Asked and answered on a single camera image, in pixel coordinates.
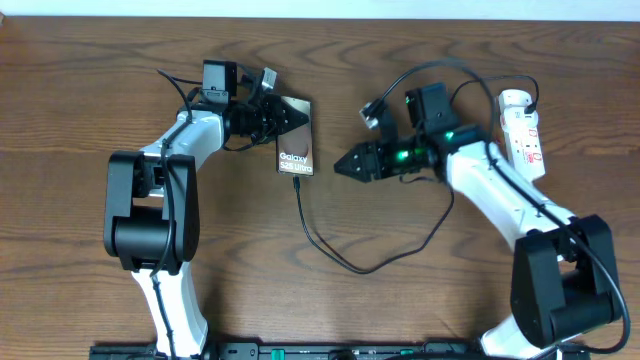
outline wood grain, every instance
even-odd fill
[[[0,29],[0,354],[86,358],[100,342],[155,334],[130,274],[102,246],[106,165],[158,138],[180,101],[156,67],[198,79],[205,58],[279,73],[313,101],[317,175],[302,184],[309,225],[370,265],[416,246],[444,211],[437,184],[361,185],[333,163],[376,134],[357,111],[410,66],[465,59],[482,75],[541,86],[547,174],[539,188],[613,229],[632,318],[640,318],[640,25],[553,22],[7,18]],[[426,72],[405,89],[444,80]],[[519,82],[494,83],[494,91]],[[402,109],[401,131],[410,130]],[[456,108],[486,122],[477,89]],[[216,332],[264,341],[416,341],[478,336],[510,312],[510,252],[462,196],[423,253],[355,276],[300,228],[274,146],[218,153],[198,173],[200,305]],[[640,326],[617,359],[640,356]],[[586,337],[615,342],[619,324]]]

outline wooden surface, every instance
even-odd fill
[[[640,321],[640,25],[546,22],[8,18],[0,28],[0,357],[86,358],[98,342],[155,332],[131,275],[102,245],[106,168],[175,121],[175,90],[154,71],[199,79],[202,59],[279,73],[313,101],[317,174],[302,182],[309,225],[362,266],[419,244],[447,205],[442,185],[368,185],[332,165],[367,131],[357,112],[412,65],[465,59],[481,75],[540,82],[547,175],[536,185],[615,236]],[[464,76],[426,72],[402,93]],[[521,82],[491,85],[531,90]],[[486,122],[477,89],[456,108]],[[274,145],[217,153],[198,173],[199,303],[215,332],[264,341],[416,341],[478,336],[506,317],[512,256],[462,196],[426,251],[369,276],[328,261],[300,227]],[[640,356],[640,326],[617,359]],[[605,346],[610,325],[587,336]]]

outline white power strip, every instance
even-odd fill
[[[538,136],[538,112],[525,113],[525,108],[531,102],[531,95],[522,90],[505,90],[498,97],[507,158],[516,171],[529,181],[545,174]]]

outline white wall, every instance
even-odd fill
[[[640,0],[0,0],[0,11],[9,16],[640,21]]]

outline green led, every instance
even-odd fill
[[[398,153],[398,160],[403,161],[404,159],[409,157],[409,152],[408,151],[400,151]]]

